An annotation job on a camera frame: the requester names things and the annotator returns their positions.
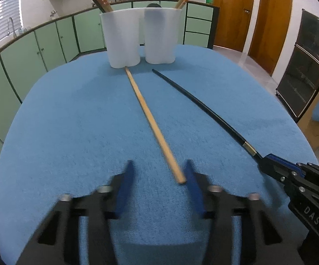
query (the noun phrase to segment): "white plastic cup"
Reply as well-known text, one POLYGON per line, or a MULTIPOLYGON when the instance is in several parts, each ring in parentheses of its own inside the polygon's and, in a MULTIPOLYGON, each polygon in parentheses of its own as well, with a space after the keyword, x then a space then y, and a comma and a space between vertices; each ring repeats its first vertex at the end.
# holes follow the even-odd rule
POLYGON ((141 9, 100 14, 109 63, 112 68, 132 67, 140 62, 139 19, 141 9))
POLYGON ((151 64, 173 63, 181 9, 146 8, 145 56, 151 64))

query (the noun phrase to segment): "blue tablecloth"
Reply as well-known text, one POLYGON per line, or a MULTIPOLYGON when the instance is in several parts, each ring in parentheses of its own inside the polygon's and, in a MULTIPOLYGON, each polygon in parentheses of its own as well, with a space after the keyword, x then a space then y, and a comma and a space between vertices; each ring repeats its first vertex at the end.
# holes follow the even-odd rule
MULTIPOLYGON (((287 209, 282 187, 151 69, 197 96, 263 156, 317 163, 307 140, 278 101, 224 56, 188 45, 179 45, 176 56, 162 65, 142 59, 131 71, 178 163, 193 159, 199 172, 232 194, 259 192, 300 243, 307 230, 287 209)), ((198 219, 187 188, 176 184, 125 71, 112 69, 106 52, 48 72, 16 114, 0 154, 0 253, 6 264, 17 261, 61 194, 89 194, 129 159, 136 166, 134 189, 123 218, 110 222, 119 264, 200 264, 209 221, 198 219)), ((238 233, 236 228, 235 264, 238 233)), ((81 239, 85 264, 84 230, 81 239)))

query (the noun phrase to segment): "metal screw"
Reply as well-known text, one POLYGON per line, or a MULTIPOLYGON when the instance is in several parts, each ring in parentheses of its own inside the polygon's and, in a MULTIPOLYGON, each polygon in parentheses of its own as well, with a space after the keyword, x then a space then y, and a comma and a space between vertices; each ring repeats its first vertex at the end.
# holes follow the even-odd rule
POLYGON ((70 201, 70 200, 72 200, 72 195, 71 194, 63 194, 60 197, 60 201, 70 201))
POLYGON ((218 186, 218 185, 209 185, 207 187, 208 191, 210 192, 222 192, 223 191, 223 188, 218 186))
POLYGON ((107 193, 107 192, 111 192, 113 190, 113 188, 109 185, 105 185, 105 186, 100 186, 98 188, 98 192, 99 193, 107 193))
POLYGON ((249 194, 248 198, 251 201, 260 200, 260 195, 258 193, 251 193, 251 194, 249 194))

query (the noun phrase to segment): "black cabinet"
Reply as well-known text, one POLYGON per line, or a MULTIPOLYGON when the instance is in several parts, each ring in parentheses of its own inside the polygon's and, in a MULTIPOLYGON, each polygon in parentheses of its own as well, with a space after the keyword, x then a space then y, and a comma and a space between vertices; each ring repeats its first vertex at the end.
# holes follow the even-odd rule
POLYGON ((298 122, 319 91, 319 18, 303 10, 297 43, 276 93, 298 122))

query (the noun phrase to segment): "faucet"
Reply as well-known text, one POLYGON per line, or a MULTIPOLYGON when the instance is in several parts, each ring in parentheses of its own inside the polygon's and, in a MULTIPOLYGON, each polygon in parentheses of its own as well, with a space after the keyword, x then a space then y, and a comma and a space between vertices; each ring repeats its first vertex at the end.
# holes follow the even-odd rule
POLYGON ((15 33, 14 21, 12 20, 11 17, 9 17, 9 18, 7 19, 7 36, 10 35, 10 30, 9 30, 10 20, 11 20, 11 24, 12 24, 13 35, 14 35, 14 38, 16 38, 17 35, 16 35, 16 33, 15 33))

